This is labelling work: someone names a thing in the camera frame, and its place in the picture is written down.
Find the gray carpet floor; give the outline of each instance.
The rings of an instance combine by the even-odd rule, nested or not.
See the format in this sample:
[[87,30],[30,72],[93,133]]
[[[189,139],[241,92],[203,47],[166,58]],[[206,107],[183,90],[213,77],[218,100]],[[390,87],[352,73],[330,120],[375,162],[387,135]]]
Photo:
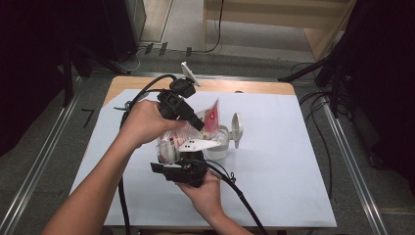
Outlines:
[[[253,59],[219,55],[194,54],[186,58],[185,54],[167,52],[159,57],[154,50],[149,55],[140,54],[140,68],[131,73],[142,72],[181,73],[180,63],[187,61],[194,74],[229,75],[257,77],[257,80],[276,81],[276,78],[291,74],[297,62]],[[133,67],[134,58],[124,63]],[[69,122],[59,139],[51,159],[31,196],[14,234],[40,234],[41,229],[69,195],[69,190],[87,148],[99,110],[115,77],[107,69],[94,65],[94,72],[85,78],[79,90],[79,97],[70,116]],[[317,91],[313,84],[313,75],[308,74],[301,80],[293,82],[299,99],[310,92]],[[62,110],[63,93],[51,101],[48,108],[31,126],[19,145],[0,158],[0,217],[7,209],[22,185],[43,142],[47,138],[59,112]],[[301,110],[306,116],[309,102]],[[82,109],[95,110],[89,123],[84,127],[89,113]],[[313,234],[371,234],[372,230],[365,211],[356,194],[348,174],[345,161],[334,137],[328,120],[320,110],[315,113],[317,122],[326,137],[333,162],[333,197],[332,207],[338,223],[337,228],[316,230]],[[340,117],[350,147],[366,179],[382,218],[390,234],[415,234],[415,200],[410,193],[407,182],[392,170],[377,170],[370,166],[365,147],[352,121]],[[326,151],[322,145],[315,126],[308,125],[309,136],[326,186],[329,185],[329,167]],[[289,230],[288,234],[306,234],[306,230]],[[115,229],[115,234],[122,234]]]

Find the floor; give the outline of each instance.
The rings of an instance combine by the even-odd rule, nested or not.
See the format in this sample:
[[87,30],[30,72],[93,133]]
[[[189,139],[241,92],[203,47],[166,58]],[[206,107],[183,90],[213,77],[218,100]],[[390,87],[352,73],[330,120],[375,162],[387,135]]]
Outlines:
[[[151,30],[145,33],[148,42],[168,42],[167,49],[185,50],[192,47],[201,50],[201,4],[203,1],[174,0],[174,1],[145,1],[146,4],[156,4],[155,10],[161,14],[162,23],[153,23],[156,32]],[[150,10],[148,17],[155,15]],[[132,75],[146,72],[173,72],[181,73],[179,63],[187,61],[191,70],[196,74],[227,75],[227,78],[241,76],[256,80],[276,81],[276,78],[291,74],[306,65],[296,66],[298,63],[314,62],[312,54],[306,43],[305,36],[300,28],[262,26],[247,23],[223,23],[220,47],[213,53],[202,55],[194,54],[186,57],[183,52],[166,52],[159,56],[157,50],[144,55],[140,52],[141,61],[138,70]],[[207,48],[215,43],[217,32],[214,22],[208,25]],[[136,58],[125,63],[126,67],[135,67]],[[96,65],[90,78],[81,79],[77,101],[69,112],[67,124],[63,127],[61,138],[57,139],[55,149],[50,153],[50,160],[43,173],[38,175],[39,183],[27,192],[31,195],[29,201],[24,202],[25,209],[18,214],[19,222],[13,225],[13,234],[40,233],[47,219],[69,194],[70,186],[76,175],[82,155],[87,148],[89,136],[93,131],[97,113],[89,119],[89,113],[83,110],[99,111],[105,98],[108,87],[114,75],[105,68]],[[316,91],[313,84],[313,74],[308,74],[300,80],[293,82],[299,99],[310,92]],[[20,144],[6,156],[0,158],[0,188],[1,204],[0,217],[6,212],[19,190],[22,190],[27,173],[42,145],[47,141],[48,134],[53,128],[55,120],[63,111],[61,104],[63,94],[54,99],[47,110],[33,124]],[[304,116],[309,113],[309,103],[301,107]],[[356,190],[358,183],[353,181],[350,174],[344,149],[341,148],[330,125],[330,118],[324,110],[316,113],[321,131],[325,134],[327,144],[332,153],[333,198],[332,207],[338,222],[338,228],[323,229],[313,234],[415,234],[415,199],[411,194],[407,182],[393,170],[377,170],[370,165],[365,146],[362,145],[353,122],[347,117],[339,119],[347,144],[351,149],[354,161],[358,166],[363,186],[368,189],[369,195],[360,195]],[[322,146],[317,129],[309,126],[310,139],[316,154],[317,161],[326,186],[329,185],[329,170],[326,152]],[[369,196],[373,201],[365,202]],[[368,210],[375,207],[385,232],[376,230],[369,221]],[[0,233],[4,231],[4,224],[0,226]],[[115,234],[122,234],[116,229]],[[289,230],[288,234],[310,234],[306,229]]]

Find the white tabletop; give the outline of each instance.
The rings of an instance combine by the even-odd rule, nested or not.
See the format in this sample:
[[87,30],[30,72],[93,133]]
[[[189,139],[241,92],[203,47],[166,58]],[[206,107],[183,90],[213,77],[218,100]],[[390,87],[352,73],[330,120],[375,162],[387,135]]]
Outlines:
[[[125,90],[100,112],[84,160],[71,191],[91,171],[114,140],[121,111],[139,90]],[[230,144],[224,160],[234,172],[266,228],[337,226],[327,191],[306,131],[295,95],[197,92],[187,103],[197,112],[219,98],[220,124],[231,126],[234,113],[241,113],[244,135],[239,149]],[[147,99],[157,100],[156,94]],[[131,225],[150,227],[206,228],[190,200],[162,174],[153,173],[157,163],[156,141],[137,149],[124,173],[124,190]],[[238,196],[221,183],[225,212],[243,226],[255,226]],[[118,194],[115,193],[107,225],[123,225]]]

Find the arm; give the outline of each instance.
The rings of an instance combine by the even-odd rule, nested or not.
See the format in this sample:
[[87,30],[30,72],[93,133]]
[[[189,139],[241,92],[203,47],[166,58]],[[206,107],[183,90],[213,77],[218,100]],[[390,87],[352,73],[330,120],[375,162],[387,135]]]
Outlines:
[[210,172],[207,173],[204,184],[199,188],[182,183],[177,183],[177,185],[192,200],[196,211],[219,234],[251,234],[223,211],[220,204],[219,179]]
[[99,234],[134,150],[182,125],[162,118],[157,102],[135,104],[106,154],[54,214],[43,234]]

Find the hand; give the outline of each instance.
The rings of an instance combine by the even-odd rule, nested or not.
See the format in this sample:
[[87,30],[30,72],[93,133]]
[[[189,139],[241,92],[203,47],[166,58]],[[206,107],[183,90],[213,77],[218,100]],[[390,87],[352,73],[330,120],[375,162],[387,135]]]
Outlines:
[[192,200],[196,211],[205,220],[210,221],[224,215],[220,204],[220,180],[209,171],[199,188],[184,183],[177,183],[177,185]]
[[168,130],[185,125],[185,121],[163,118],[158,104],[155,101],[144,100],[133,106],[117,137],[126,141],[131,150],[155,140]]

